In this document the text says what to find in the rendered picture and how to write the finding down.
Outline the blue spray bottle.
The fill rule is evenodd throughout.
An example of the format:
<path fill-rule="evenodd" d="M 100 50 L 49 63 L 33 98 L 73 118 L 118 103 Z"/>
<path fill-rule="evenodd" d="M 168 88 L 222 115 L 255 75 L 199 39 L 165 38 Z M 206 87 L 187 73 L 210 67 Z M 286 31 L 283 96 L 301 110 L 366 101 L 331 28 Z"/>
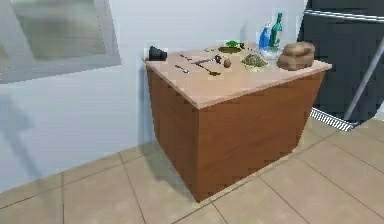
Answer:
<path fill-rule="evenodd" d="M 268 48 L 269 38 L 270 38 L 270 23 L 264 26 L 260 34 L 259 43 L 258 43 L 260 50 L 266 50 Z"/>

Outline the brown wooden counter cabinet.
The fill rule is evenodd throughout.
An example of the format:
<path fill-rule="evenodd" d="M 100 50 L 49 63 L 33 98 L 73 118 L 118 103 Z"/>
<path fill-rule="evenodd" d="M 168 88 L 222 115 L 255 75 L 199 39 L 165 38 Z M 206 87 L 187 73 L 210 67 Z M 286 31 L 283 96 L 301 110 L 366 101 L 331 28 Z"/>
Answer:
<path fill-rule="evenodd" d="M 156 139 L 196 201 L 205 200 L 297 147 L 328 63 L 297 71 L 277 66 L 255 46 L 235 54 L 219 47 L 144 58 Z M 180 54 L 192 58 L 187 61 Z M 248 71 L 256 54 L 269 65 Z M 221 64 L 215 55 L 222 57 Z M 230 68 L 223 66 L 230 59 Z M 211 76 L 201 63 L 221 75 Z M 183 73 L 179 65 L 190 73 Z"/>

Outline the green glass bottle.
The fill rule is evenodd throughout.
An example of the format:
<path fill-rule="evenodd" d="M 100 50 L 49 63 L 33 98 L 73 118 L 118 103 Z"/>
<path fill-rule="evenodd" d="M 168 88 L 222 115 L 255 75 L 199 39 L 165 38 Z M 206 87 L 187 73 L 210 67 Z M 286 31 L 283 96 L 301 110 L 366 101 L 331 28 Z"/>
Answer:
<path fill-rule="evenodd" d="M 280 43 L 280 34 L 282 32 L 282 14 L 277 16 L 276 23 L 273 25 L 269 38 L 269 46 L 272 48 L 278 48 Z"/>

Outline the dark ladle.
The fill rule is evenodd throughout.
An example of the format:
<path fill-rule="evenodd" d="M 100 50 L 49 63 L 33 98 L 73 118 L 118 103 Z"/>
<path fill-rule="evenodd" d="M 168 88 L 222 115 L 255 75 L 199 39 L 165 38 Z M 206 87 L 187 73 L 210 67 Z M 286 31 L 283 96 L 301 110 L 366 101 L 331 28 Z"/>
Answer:
<path fill-rule="evenodd" d="M 220 72 L 211 71 L 211 70 L 209 70 L 208 68 L 204 67 L 201 63 L 195 63 L 195 65 L 197 65 L 197 66 L 200 67 L 200 68 L 205 69 L 205 70 L 209 73 L 209 75 L 211 75 L 211 76 L 218 76 L 218 75 L 221 75 Z"/>

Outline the black cup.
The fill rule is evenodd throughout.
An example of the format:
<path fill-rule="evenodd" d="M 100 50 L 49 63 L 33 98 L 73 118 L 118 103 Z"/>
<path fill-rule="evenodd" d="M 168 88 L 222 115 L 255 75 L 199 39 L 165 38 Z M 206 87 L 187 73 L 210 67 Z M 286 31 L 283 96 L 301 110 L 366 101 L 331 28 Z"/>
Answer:
<path fill-rule="evenodd" d="M 148 59 L 150 61 L 165 61 L 167 59 L 167 53 L 161 49 L 151 46 L 149 48 Z"/>

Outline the brown bread loaf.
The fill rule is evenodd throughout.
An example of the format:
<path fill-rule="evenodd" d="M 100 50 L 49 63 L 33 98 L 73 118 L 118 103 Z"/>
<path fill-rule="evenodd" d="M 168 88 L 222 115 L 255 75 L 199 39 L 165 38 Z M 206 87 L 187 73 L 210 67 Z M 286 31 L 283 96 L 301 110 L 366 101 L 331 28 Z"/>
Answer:
<path fill-rule="evenodd" d="M 287 44 L 277 60 L 277 66 L 288 71 L 311 67 L 314 62 L 315 46 L 310 42 Z"/>

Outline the black fridge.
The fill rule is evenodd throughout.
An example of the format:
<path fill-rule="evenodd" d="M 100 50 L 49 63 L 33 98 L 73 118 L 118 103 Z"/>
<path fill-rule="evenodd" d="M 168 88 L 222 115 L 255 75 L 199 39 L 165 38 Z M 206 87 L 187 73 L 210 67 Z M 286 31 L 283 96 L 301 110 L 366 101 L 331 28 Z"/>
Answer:
<path fill-rule="evenodd" d="M 310 116 L 343 131 L 373 118 L 384 102 L 384 53 L 349 120 L 345 113 L 384 37 L 384 0 L 308 0 L 298 39 L 332 65 Z"/>

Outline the dark green pan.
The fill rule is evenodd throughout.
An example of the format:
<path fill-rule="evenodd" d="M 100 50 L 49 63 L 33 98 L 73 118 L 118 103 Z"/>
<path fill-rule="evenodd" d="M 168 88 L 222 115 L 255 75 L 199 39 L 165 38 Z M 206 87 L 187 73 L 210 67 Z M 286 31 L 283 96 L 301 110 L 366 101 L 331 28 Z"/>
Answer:
<path fill-rule="evenodd" d="M 238 47 L 228 47 L 228 46 L 222 46 L 218 48 L 218 51 L 225 54 L 235 54 L 240 52 L 242 49 Z"/>

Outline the grey framed window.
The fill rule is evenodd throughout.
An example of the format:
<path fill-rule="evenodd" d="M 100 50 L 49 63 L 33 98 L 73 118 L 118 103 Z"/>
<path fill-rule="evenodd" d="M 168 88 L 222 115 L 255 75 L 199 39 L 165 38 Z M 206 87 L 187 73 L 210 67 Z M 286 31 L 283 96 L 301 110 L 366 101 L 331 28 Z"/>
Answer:
<path fill-rule="evenodd" d="M 112 0 L 0 0 L 0 85 L 117 66 Z"/>

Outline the bowl of green salad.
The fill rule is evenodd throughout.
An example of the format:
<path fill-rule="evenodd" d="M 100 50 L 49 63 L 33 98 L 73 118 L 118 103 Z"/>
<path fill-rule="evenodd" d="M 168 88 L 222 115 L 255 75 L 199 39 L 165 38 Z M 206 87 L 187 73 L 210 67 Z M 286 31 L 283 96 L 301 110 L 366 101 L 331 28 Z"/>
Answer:
<path fill-rule="evenodd" d="M 256 54 L 249 54 L 241 60 L 241 63 L 245 66 L 248 71 L 258 72 L 263 70 L 269 65 L 267 61 L 262 59 Z"/>

